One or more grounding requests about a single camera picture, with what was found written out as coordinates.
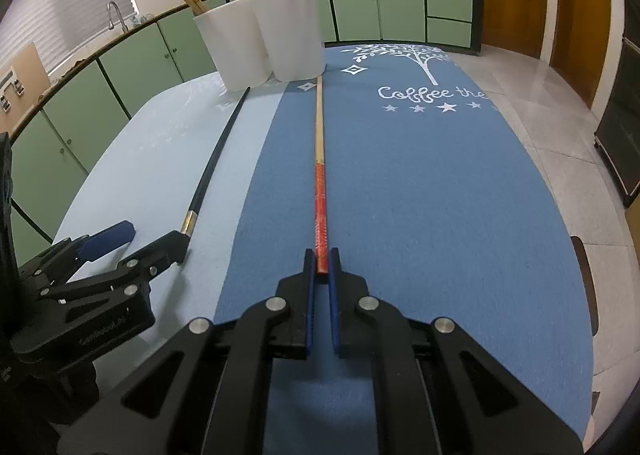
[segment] window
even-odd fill
[[[0,23],[0,65],[29,42],[35,42],[44,68],[50,72],[107,29],[109,1],[14,0]],[[122,16],[133,14],[131,0],[114,2]]]

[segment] metal bolt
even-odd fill
[[[206,318],[196,318],[189,323],[189,330],[194,334],[202,334],[209,329],[209,320]]]
[[[287,307],[287,300],[279,296],[271,296],[270,299],[267,300],[265,305],[270,311],[277,312]]]
[[[376,310],[380,302],[373,296],[363,296],[358,300],[358,305],[362,310]]]
[[[124,294],[126,294],[127,296],[133,296],[137,292],[138,292],[138,286],[133,284],[128,285],[127,287],[124,288]]]
[[[453,329],[456,328],[456,324],[453,323],[449,318],[438,318],[433,324],[436,327],[438,332],[442,332],[443,334],[449,334],[453,332]]]

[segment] blue tablecloth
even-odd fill
[[[569,236],[526,150],[439,50],[352,45],[326,54],[328,236],[344,269],[410,318],[452,317],[582,436],[593,366],[588,308]],[[129,218],[138,229],[133,251],[179,227],[193,193],[188,180],[197,183],[230,113],[212,107],[237,98],[219,83],[211,87],[216,78],[178,86],[141,109],[98,162],[59,237]],[[97,364],[103,387],[190,317],[236,318],[300,271],[305,248],[314,245],[315,83],[252,91],[212,180],[190,258],[154,282],[160,328]],[[187,92],[184,124],[170,107],[181,106]],[[158,138],[162,132],[167,140]],[[141,140],[154,146],[133,154]],[[184,179],[166,194],[150,190],[178,164],[173,156],[186,154],[193,164]],[[118,161],[127,162],[126,178],[138,191],[109,215],[93,215],[92,198],[117,193],[117,181],[103,192]],[[152,172],[132,180],[145,168]],[[326,289],[317,291],[312,358],[274,364],[265,452],[375,453],[369,368],[332,354]]]

